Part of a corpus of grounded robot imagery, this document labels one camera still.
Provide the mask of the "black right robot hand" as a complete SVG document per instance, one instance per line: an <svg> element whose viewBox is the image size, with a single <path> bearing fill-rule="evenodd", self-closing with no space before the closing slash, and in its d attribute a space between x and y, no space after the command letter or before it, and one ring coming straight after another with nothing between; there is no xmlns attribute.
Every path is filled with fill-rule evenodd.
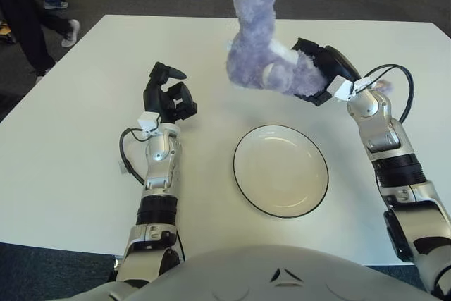
<svg viewBox="0 0 451 301"><path fill-rule="evenodd" d="M347 58L332 46L320 47L315 42L299 38L292 50L303 52L313 58L313 63L320 70L327 86L337 76L351 82L358 81L361 78Z"/></svg>

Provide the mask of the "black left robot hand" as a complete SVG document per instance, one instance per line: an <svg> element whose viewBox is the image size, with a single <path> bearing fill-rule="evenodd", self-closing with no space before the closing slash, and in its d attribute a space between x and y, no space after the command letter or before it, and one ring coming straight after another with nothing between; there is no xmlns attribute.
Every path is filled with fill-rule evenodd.
<svg viewBox="0 0 451 301"><path fill-rule="evenodd" d="M158 113L162 123L175 123L197 113L197 103L183 83L182 71L156 62L143 92L144 110Z"/></svg>

